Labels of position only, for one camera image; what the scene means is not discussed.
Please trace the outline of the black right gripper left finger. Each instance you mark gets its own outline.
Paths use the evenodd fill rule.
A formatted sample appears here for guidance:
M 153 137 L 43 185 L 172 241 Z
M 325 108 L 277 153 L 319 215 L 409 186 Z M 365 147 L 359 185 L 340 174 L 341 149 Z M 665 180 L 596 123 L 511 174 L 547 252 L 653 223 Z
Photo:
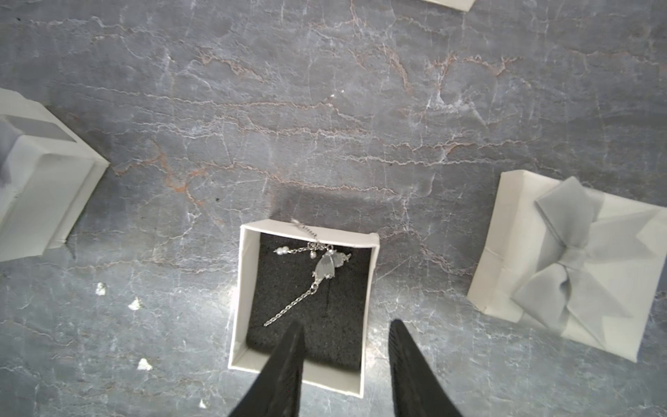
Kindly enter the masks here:
M 231 417 L 297 417 L 300 413 L 305 332 L 293 321 Z

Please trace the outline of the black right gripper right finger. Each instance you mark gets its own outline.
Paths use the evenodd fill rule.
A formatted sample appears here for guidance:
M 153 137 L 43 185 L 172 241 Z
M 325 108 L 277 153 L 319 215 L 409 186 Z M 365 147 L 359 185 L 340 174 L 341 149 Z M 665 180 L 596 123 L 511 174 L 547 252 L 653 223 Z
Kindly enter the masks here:
M 388 352 L 395 416 L 462 417 L 399 319 L 390 324 Z

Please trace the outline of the white jewelry box base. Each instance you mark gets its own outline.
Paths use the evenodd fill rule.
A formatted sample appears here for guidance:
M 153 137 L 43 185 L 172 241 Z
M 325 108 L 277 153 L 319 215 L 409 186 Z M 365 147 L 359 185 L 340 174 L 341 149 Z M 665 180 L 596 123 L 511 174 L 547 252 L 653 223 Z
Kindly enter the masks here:
M 376 233 L 262 220 L 240 227 L 229 368 L 259 373 L 288 326 L 305 332 L 303 380 L 361 398 Z

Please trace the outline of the dark grey foam insert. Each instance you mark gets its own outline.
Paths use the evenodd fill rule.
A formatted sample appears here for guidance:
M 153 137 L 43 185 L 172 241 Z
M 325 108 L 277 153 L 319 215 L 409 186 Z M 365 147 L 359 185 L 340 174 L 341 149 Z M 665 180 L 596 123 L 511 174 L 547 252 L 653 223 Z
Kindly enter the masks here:
M 264 323 L 307 291 L 318 261 L 307 250 L 277 255 L 278 248 L 302 248 L 304 241 L 262 234 L 255 294 L 246 336 L 252 349 L 271 353 L 290 323 L 304 326 L 307 359 L 327 366 L 358 371 L 361 369 L 363 319 L 368 289 L 370 248 L 336 251 L 350 256 L 335 276 L 321 283 L 314 295 L 296 304 L 273 324 Z

